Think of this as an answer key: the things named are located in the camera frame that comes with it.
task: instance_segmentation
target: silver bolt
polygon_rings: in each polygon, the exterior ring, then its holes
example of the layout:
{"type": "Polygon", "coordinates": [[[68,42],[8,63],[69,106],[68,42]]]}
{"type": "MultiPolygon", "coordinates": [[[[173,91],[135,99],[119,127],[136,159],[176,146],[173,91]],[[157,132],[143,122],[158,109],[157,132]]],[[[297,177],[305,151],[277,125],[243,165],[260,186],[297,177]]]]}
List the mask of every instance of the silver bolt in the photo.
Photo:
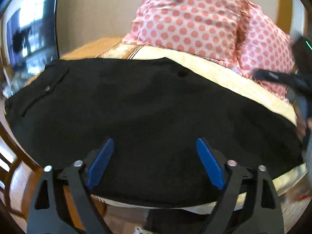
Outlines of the silver bolt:
{"type": "Polygon", "coordinates": [[[45,89],[44,89],[44,91],[49,91],[49,90],[51,90],[51,86],[47,86],[45,89]]]}
{"type": "Polygon", "coordinates": [[[264,165],[259,165],[259,170],[262,172],[266,171],[266,167],[264,165]]]}
{"type": "Polygon", "coordinates": [[[47,165],[46,167],[43,168],[43,170],[48,173],[49,171],[52,170],[52,166],[51,165],[47,165]]]}
{"type": "Polygon", "coordinates": [[[227,164],[228,164],[229,166],[232,166],[232,167],[237,166],[237,162],[234,161],[234,160],[229,160],[229,161],[227,161],[227,164]]]}
{"type": "Polygon", "coordinates": [[[80,167],[80,166],[82,166],[82,164],[83,164],[82,160],[77,160],[74,162],[74,167],[80,167]]]}

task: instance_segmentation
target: green light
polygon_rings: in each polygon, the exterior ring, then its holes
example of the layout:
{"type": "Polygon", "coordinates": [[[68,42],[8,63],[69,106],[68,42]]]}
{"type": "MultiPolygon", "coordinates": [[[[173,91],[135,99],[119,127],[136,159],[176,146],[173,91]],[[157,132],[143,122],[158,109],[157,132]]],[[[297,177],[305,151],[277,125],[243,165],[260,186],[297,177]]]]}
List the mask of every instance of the green light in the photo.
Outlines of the green light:
{"type": "Polygon", "coordinates": [[[306,41],[306,43],[308,44],[309,48],[312,50],[312,47],[309,45],[309,43],[306,41]]]}

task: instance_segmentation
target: television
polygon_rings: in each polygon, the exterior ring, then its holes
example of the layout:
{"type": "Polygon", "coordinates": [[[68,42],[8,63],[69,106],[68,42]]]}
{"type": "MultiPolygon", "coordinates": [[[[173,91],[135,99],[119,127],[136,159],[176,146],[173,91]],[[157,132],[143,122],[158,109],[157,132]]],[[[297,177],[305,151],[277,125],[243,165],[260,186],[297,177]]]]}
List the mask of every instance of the television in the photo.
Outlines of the television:
{"type": "Polygon", "coordinates": [[[7,22],[7,46],[14,94],[53,59],[59,58],[56,35],[57,0],[23,0],[7,22]]]}

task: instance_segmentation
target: blue rubber tip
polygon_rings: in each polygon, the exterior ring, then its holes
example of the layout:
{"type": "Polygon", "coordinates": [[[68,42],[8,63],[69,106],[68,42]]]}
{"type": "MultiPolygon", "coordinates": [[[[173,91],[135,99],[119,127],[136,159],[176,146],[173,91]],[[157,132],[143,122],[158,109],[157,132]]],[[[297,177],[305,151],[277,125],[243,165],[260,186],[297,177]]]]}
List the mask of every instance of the blue rubber tip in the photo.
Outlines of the blue rubber tip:
{"type": "Polygon", "coordinates": [[[108,139],[87,171],[88,181],[85,185],[89,190],[99,184],[99,181],[103,176],[103,173],[110,161],[110,157],[112,156],[113,152],[114,140],[108,139]]]}
{"type": "Polygon", "coordinates": [[[213,157],[208,146],[201,138],[197,139],[196,142],[197,153],[204,165],[206,172],[211,180],[211,183],[218,187],[219,190],[223,189],[225,183],[223,181],[223,170],[220,167],[218,161],[213,157]]]}

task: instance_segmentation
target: pink polka dot pillowcase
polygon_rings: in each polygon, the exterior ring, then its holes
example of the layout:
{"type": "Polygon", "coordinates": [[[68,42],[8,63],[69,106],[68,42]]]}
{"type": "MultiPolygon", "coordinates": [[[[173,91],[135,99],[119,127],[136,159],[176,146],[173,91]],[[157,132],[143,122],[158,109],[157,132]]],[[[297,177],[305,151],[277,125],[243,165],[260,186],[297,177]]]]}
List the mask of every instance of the pink polka dot pillowcase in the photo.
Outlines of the pink polka dot pillowcase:
{"type": "MultiPolygon", "coordinates": [[[[243,76],[250,77],[258,68],[290,74],[294,67],[290,36],[268,16],[252,7],[249,9],[249,18],[244,18],[241,23],[248,28],[245,40],[237,46],[243,76]]],[[[259,83],[274,95],[285,98],[285,86],[264,81],[259,83]]]]}
{"type": "Polygon", "coordinates": [[[239,71],[235,57],[244,0],[143,0],[123,41],[175,49],[239,71]]]}

